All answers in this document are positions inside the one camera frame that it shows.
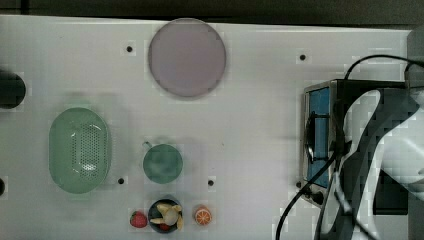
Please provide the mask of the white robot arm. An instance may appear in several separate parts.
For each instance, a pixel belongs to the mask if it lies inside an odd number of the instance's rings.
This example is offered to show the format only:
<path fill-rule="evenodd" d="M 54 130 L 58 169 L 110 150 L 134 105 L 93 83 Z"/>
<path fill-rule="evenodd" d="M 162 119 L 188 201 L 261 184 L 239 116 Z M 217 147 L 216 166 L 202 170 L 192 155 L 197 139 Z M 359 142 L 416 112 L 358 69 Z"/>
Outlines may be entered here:
<path fill-rule="evenodd" d="M 314 240 L 383 240 L 373 205 L 382 172 L 423 196 L 423 99 L 402 85 L 337 101 L 332 176 Z"/>

